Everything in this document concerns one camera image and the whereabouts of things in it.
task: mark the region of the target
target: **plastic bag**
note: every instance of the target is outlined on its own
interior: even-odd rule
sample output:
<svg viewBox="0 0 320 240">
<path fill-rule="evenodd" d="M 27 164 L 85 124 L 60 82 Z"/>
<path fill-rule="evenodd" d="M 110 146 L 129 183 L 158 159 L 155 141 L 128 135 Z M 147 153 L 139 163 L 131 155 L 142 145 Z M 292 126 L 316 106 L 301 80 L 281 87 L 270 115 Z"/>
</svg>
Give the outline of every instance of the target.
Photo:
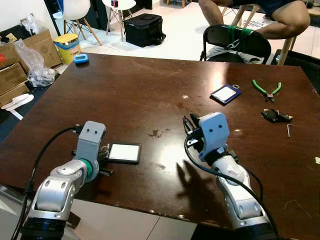
<svg viewBox="0 0 320 240">
<path fill-rule="evenodd" d="M 45 87 L 54 83 L 56 71 L 45 66 L 45 60 L 38 51 L 26 47 L 22 39 L 14 42 L 14 46 L 18 55 L 29 68 L 28 80 L 33 87 Z"/>
<path fill-rule="evenodd" d="M 29 14 L 26 17 L 26 19 L 22 22 L 22 25 L 31 35 L 39 34 L 47 30 L 45 24 L 36 19 L 36 17 L 32 14 Z"/>
</svg>

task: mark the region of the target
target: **black cable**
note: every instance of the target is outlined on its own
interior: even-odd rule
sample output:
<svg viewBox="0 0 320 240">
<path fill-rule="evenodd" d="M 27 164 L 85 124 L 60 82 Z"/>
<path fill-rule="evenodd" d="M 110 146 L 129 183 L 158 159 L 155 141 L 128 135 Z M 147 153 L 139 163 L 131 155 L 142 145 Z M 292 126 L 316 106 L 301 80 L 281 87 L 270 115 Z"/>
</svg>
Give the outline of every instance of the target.
<svg viewBox="0 0 320 240">
<path fill-rule="evenodd" d="M 264 200 L 264 186 L 262 185 L 260 179 L 252 171 L 250 171 L 248 168 L 246 168 L 246 167 L 244 167 L 242 165 L 241 165 L 241 167 L 243 167 L 258 182 L 259 189 L 260 189 L 260 200 L 263 201 Z"/>
<path fill-rule="evenodd" d="M 76 127 L 73 126 L 73 127 L 68 127 L 60 132 L 58 132 L 56 135 L 54 135 L 45 145 L 44 147 L 41 149 L 40 153 L 38 154 L 38 156 L 36 157 L 35 161 L 34 161 L 34 164 L 33 164 L 33 168 L 32 168 L 32 172 L 31 172 L 31 175 L 30 175 L 30 178 L 29 180 L 27 181 L 26 183 L 26 186 L 25 186 L 25 190 L 24 190 L 24 196 L 23 196 L 23 203 L 22 203 L 22 209 L 21 209 L 21 212 L 20 212 L 20 217 L 19 217 L 19 220 L 16 224 L 16 227 L 14 229 L 14 232 L 12 234 L 12 237 L 11 237 L 11 240 L 16 240 L 18 235 L 19 235 L 19 232 L 23 226 L 23 223 L 28 215 L 28 212 L 30 210 L 30 207 L 28 208 L 28 210 L 26 211 L 26 208 L 27 208 L 27 202 L 28 202 L 28 198 L 29 198 L 29 195 L 30 193 L 32 192 L 33 190 L 33 185 L 34 185 L 34 177 L 35 177 L 35 173 L 36 173 L 36 170 L 37 170 L 37 167 L 38 167 L 38 164 L 39 164 L 39 161 L 42 157 L 42 155 L 45 153 L 45 151 L 47 150 L 47 148 L 49 147 L 49 145 L 57 138 L 59 137 L 61 134 L 67 132 L 67 131 L 70 131 L 70 130 L 75 130 Z"/>
<path fill-rule="evenodd" d="M 263 208 L 265 214 L 267 215 L 267 217 L 269 218 L 270 220 L 270 223 L 271 223 L 271 226 L 273 228 L 273 231 L 274 231 L 274 234 L 276 236 L 276 239 L 279 239 L 279 235 L 278 235 L 278 229 L 277 229 L 277 226 L 276 226 L 276 223 L 274 221 L 274 219 L 272 218 L 269 210 L 267 209 L 267 207 L 265 206 L 265 204 L 257 197 L 257 195 L 250 189 L 248 188 L 246 185 L 244 185 L 241 181 L 231 177 L 231 176 L 228 176 L 228 175 L 225 175 L 221 172 L 218 172 L 218 171 L 214 171 L 214 170 L 211 170 L 211 169 L 208 169 L 202 165 L 200 165 L 190 154 L 189 150 L 188 150 L 188 145 L 187 145 L 187 142 L 190 140 L 189 136 L 187 136 L 185 138 L 185 141 L 184 141 L 184 151 L 186 153 L 186 155 L 188 156 L 188 158 L 190 159 L 190 161 L 196 165 L 198 168 L 202 169 L 203 171 L 207 172 L 207 173 L 210 173 L 210 174 L 213 174 L 215 176 L 218 176 L 218 177 L 222 177 L 222 178 L 225 178 L 227 180 L 230 180 L 238 185 L 240 185 L 241 187 L 243 187 L 259 204 L 260 206 Z"/>
</svg>

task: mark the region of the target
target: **yellow container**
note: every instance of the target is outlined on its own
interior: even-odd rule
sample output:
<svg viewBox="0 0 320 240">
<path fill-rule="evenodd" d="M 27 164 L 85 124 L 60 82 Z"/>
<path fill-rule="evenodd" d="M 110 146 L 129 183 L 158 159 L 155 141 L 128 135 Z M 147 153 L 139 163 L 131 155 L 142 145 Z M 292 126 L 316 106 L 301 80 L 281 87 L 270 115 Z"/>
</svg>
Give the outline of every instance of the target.
<svg viewBox="0 0 320 240">
<path fill-rule="evenodd" d="M 72 63 L 74 56 L 81 53 L 81 46 L 77 34 L 67 33 L 58 36 L 53 42 L 58 47 L 59 53 L 65 64 L 69 65 Z"/>
</svg>

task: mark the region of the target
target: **brown tabletop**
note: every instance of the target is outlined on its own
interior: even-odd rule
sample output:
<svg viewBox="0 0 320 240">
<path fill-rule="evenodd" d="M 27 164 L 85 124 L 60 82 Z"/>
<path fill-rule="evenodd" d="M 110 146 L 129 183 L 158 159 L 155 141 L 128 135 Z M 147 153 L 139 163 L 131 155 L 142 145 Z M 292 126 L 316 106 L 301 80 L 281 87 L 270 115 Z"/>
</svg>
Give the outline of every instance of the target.
<svg viewBox="0 0 320 240">
<path fill-rule="evenodd" d="M 281 81 L 276 102 L 266 103 L 252 79 L 269 92 Z M 238 84 L 242 95 L 226 106 L 209 99 L 227 83 Z M 260 116 L 265 108 L 293 115 L 290 138 L 286 123 Z M 102 144 L 140 143 L 141 158 L 138 165 L 109 163 L 114 176 L 98 176 L 78 198 L 231 228 L 216 178 L 193 166 L 184 152 L 183 116 L 222 112 L 230 130 L 227 143 L 261 179 L 280 236 L 319 239 L 319 110 L 320 97 L 295 66 L 89 54 L 89 64 L 72 63 L 0 145 L 0 182 L 24 187 L 50 137 L 92 120 L 106 125 Z M 35 187 L 72 159 L 77 138 L 69 132 L 53 142 L 39 164 Z"/>
</svg>

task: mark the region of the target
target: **green ring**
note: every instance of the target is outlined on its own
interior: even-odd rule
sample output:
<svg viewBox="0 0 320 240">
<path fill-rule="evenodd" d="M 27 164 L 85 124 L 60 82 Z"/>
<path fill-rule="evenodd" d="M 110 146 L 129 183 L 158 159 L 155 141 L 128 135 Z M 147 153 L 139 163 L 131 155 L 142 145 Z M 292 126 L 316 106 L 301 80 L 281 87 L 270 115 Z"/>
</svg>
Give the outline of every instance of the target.
<svg viewBox="0 0 320 240">
<path fill-rule="evenodd" d="M 91 163 L 86 160 L 86 159 L 83 159 L 83 158 L 80 158 L 79 159 L 80 161 L 84 162 L 84 164 L 86 165 L 86 169 L 87 169 L 87 175 L 86 175 L 86 178 L 89 179 L 91 176 L 92 176 L 92 173 L 94 171 Z"/>
</svg>

